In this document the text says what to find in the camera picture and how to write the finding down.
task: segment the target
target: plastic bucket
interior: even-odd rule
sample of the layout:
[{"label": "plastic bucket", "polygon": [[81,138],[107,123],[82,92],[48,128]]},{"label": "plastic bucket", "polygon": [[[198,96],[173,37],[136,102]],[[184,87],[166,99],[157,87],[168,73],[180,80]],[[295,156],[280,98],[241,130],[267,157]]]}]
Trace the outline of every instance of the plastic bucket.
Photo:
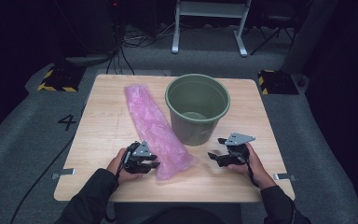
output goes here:
[{"label": "plastic bucket", "polygon": [[188,146],[207,142],[230,105],[226,87],[200,74],[176,78],[165,91],[165,101],[170,109],[173,132]]}]

